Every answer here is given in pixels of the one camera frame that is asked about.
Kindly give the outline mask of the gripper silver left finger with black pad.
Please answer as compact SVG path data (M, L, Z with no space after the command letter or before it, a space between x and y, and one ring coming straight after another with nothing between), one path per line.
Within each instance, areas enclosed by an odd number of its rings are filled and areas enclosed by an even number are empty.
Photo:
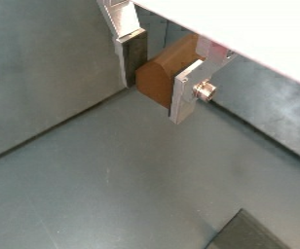
M135 84L135 71L147 61L147 32L141 27L130 0L96 0L112 33L122 80L127 88Z

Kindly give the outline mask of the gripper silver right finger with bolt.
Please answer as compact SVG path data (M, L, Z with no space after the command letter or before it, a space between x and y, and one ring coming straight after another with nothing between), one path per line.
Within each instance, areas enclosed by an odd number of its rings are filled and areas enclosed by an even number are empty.
M179 124L194 111L197 100L213 99L217 87L210 83L213 75L233 61L235 52L206 37L197 40L197 59L177 75L174 82L170 120Z

